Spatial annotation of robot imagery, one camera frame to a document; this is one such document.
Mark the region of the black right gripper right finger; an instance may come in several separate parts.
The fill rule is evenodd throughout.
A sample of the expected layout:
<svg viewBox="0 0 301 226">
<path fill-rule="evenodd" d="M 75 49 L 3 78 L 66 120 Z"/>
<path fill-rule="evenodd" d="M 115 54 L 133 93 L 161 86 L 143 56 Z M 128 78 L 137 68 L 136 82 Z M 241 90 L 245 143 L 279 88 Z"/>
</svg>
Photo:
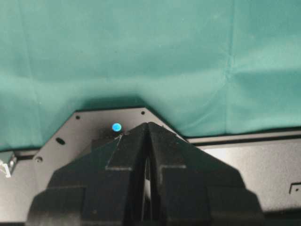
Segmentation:
<svg viewBox="0 0 301 226">
<path fill-rule="evenodd" d="M 264 214 L 234 167 L 149 123 L 150 161 L 165 226 L 262 226 Z"/>
</svg>

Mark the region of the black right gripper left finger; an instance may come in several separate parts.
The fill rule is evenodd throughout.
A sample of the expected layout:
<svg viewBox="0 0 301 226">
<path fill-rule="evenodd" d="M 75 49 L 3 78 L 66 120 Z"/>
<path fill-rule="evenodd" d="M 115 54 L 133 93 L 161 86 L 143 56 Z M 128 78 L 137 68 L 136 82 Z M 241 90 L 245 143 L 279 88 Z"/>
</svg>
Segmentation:
<svg viewBox="0 0 301 226">
<path fill-rule="evenodd" d="M 143 219 L 148 124 L 56 170 L 28 226 L 131 226 Z"/>
</svg>

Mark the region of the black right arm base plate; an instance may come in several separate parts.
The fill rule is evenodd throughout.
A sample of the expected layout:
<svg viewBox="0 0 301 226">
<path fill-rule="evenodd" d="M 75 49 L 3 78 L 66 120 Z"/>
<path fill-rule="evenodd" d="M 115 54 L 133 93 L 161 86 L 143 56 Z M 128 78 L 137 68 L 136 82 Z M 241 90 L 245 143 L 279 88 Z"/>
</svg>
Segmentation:
<svg viewBox="0 0 301 226">
<path fill-rule="evenodd" d="M 298 226 L 301 130 L 181 135 L 147 108 L 76 111 L 0 153 L 3 226 Z"/>
</svg>

